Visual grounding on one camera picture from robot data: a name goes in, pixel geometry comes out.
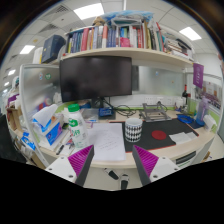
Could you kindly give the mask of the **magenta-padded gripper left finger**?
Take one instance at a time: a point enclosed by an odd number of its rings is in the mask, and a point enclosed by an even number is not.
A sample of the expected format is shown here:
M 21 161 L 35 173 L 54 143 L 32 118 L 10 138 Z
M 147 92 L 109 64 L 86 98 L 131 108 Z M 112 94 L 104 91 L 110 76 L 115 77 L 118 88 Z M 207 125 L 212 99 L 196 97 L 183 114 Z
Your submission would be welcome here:
M 94 156 L 94 146 L 90 145 L 69 157 L 60 156 L 46 171 L 65 180 L 83 186 Z

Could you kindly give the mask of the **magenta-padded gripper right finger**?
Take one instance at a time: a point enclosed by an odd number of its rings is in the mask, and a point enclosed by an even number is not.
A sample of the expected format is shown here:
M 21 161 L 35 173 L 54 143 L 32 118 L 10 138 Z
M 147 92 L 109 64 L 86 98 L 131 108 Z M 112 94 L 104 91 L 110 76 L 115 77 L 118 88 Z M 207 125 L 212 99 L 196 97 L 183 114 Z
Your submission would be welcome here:
M 179 167 L 169 158 L 165 156 L 157 157 L 137 145 L 133 146 L 132 155 L 143 186 L 179 170 Z

